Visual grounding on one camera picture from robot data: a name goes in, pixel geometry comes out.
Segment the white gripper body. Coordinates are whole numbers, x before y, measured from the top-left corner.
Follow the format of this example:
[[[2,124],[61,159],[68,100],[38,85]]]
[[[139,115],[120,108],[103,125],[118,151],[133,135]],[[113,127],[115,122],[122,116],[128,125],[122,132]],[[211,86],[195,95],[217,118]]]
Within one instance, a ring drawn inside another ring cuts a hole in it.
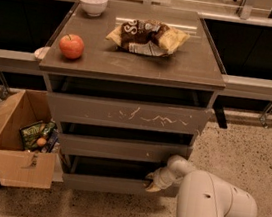
[[[183,178],[182,174],[177,175],[165,166],[163,168],[160,167],[154,172],[152,180],[154,187],[167,189],[173,183],[178,182],[181,178]]]

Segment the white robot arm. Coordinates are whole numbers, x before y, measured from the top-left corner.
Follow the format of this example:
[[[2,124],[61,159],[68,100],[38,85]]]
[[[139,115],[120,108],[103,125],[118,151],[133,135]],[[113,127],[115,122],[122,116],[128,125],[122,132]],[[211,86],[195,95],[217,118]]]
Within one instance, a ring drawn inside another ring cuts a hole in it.
[[[256,217],[257,203],[249,193],[214,174],[197,170],[182,156],[169,157],[167,164],[147,175],[148,192],[179,183],[176,217]]]

